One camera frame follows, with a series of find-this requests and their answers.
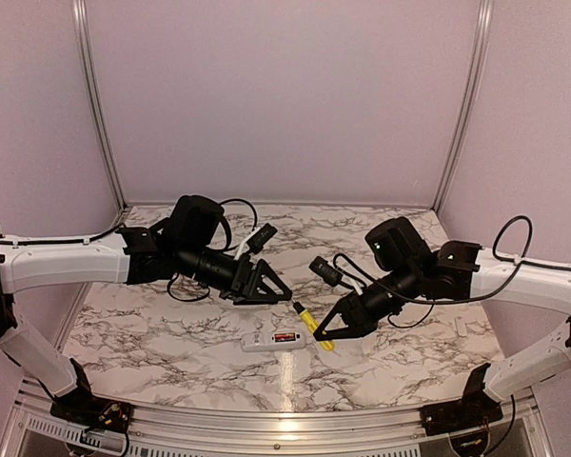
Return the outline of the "yellow handled screwdriver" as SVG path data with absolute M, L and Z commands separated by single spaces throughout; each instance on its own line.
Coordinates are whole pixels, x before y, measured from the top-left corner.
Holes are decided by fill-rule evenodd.
M 293 308 L 295 309 L 296 313 L 300 317 L 300 319 L 305 323 L 305 326 L 311 333 L 314 335 L 315 330 L 319 327 L 318 322 L 316 319 L 310 314 L 310 312 L 299 302 L 293 303 Z M 320 341 L 318 343 L 325 351 L 333 351 L 335 349 L 335 344 L 332 341 Z

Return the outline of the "white remote control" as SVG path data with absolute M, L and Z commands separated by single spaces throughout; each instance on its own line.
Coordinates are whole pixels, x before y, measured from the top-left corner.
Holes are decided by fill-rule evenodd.
M 277 343 L 273 340 L 273 334 L 279 332 L 296 332 L 300 338 L 295 342 Z M 296 350 L 306 346 L 306 339 L 302 333 L 295 330 L 253 332 L 242 336 L 240 346 L 243 352 L 275 352 L 284 350 Z

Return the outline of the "white battery cover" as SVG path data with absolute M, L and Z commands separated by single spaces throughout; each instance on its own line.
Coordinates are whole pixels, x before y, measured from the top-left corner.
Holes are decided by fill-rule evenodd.
M 461 316 L 458 316 L 455 319 L 455 326 L 456 326 L 457 333 L 460 337 L 466 337 L 467 336 L 466 323 Z

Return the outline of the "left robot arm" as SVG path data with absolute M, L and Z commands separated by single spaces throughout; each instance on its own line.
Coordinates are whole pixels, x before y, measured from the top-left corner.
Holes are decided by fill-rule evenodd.
M 100 417 L 82 368 L 61 354 L 14 309 L 16 293 L 78 283 L 142 285 L 184 276 L 240 305 L 274 305 L 292 292 L 264 260 L 252 262 L 273 236 L 256 228 L 235 255 L 210 243 L 225 228 L 224 207 L 204 196 L 179 198 L 171 214 L 149 228 L 119 227 L 78 238 L 6 236 L 0 229 L 0 349 L 40 381 L 56 405 L 82 424 Z

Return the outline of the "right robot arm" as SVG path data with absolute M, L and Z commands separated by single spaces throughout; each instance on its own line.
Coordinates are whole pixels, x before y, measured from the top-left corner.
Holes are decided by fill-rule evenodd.
M 475 368 L 452 417 L 471 427 L 490 406 L 571 368 L 571 264 L 506 255 L 451 240 L 431 250 L 405 217 L 389 219 L 365 237 L 386 275 L 341 298 L 314 330 L 318 341 L 362 338 L 406 304 L 456 306 L 495 299 L 551 309 L 566 321 L 534 345 Z

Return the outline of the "red black battery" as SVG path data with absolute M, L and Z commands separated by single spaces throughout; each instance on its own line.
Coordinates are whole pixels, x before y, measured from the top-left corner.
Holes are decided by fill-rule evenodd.
M 296 332 L 279 332 L 273 334 L 273 340 L 277 343 L 295 342 L 300 336 Z

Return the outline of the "front aluminium rail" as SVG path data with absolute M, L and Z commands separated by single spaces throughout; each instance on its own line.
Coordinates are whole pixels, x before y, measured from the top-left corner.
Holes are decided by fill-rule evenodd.
M 2 456 L 452 456 L 485 437 L 494 456 L 549 456 L 531 393 L 485 427 L 430 435 L 419 406 L 331 412 L 224 411 L 136 402 L 127 434 L 53 417 L 40 386 L 23 382 Z

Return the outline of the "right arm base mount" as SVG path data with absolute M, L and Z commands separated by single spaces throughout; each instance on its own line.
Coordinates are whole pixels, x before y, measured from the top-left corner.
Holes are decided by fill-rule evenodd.
M 427 436 L 447 433 L 452 450 L 458 456 L 489 456 L 510 434 L 516 420 L 516 402 L 506 432 L 491 445 L 490 424 L 503 418 L 501 403 L 484 392 L 484 376 L 490 367 L 485 363 L 473 369 L 458 400 L 420 408 L 422 427 Z

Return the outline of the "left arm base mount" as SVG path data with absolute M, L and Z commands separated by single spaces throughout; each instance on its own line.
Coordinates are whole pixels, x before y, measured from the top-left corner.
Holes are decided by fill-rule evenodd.
M 127 456 L 130 449 L 128 428 L 132 418 L 133 405 L 131 403 L 99 397 L 92 393 L 89 379 L 82 366 L 73 358 L 69 359 L 75 373 L 75 388 L 62 395 L 56 396 L 45 387 L 46 394 L 52 401 L 50 414 L 54 417 L 67 420 L 84 426 L 80 435 L 83 443 L 86 435 L 91 431 L 111 431 L 124 435 L 124 448 L 118 456 Z

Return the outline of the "left aluminium frame post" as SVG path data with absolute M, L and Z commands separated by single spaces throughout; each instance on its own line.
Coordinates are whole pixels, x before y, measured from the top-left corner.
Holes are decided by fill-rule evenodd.
M 93 59 L 87 2 L 84 0 L 73 0 L 72 13 L 84 85 L 87 98 L 89 100 L 91 121 L 98 141 L 101 159 L 108 178 L 108 186 L 110 188 L 115 207 L 117 207 L 119 211 L 124 211 L 128 207 L 128 204 L 116 168 L 116 162 L 108 135 L 108 127 L 102 107 L 101 94 Z

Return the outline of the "aluminium frame post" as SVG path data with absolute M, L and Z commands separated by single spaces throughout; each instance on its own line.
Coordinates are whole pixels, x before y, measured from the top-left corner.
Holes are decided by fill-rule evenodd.
M 124 211 L 128 207 L 128 204 L 116 168 L 116 162 L 108 135 L 108 127 L 102 107 L 101 94 L 93 59 L 87 2 L 84 0 L 73 0 L 72 13 L 84 85 L 87 98 L 89 100 L 91 121 L 98 141 L 101 159 L 108 178 L 108 186 L 110 188 L 115 207 L 117 207 L 119 211 Z
M 448 193 L 454 182 L 456 168 L 463 153 L 466 134 L 472 117 L 473 108 L 482 84 L 482 75 L 490 38 L 490 29 L 495 2 L 482 0 L 479 2 L 477 24 L 474 32 L 472 52 L 463 89 L 455 128 L 449 143 L 443 171 L 434 195 L 432 210 L 440 214 L 446 204 Z

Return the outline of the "right aluminium frame post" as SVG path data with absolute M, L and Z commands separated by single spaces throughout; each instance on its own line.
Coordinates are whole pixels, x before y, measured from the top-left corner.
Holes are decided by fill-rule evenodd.
M 432 210 L 440 214 L 446 204 L 448 193 L 454 182 L 456 168 L 463 153 L 466 134 L 472 117 L 473 108 L 482 84 L 482 75 L 490 38 L 490 29 L 495 2 L 482 0 L 479 2 L 477 24 L 474 32 L 472 52 L 463 89 L 455 128 L 449 143 L 443 171 L 434 195 Z

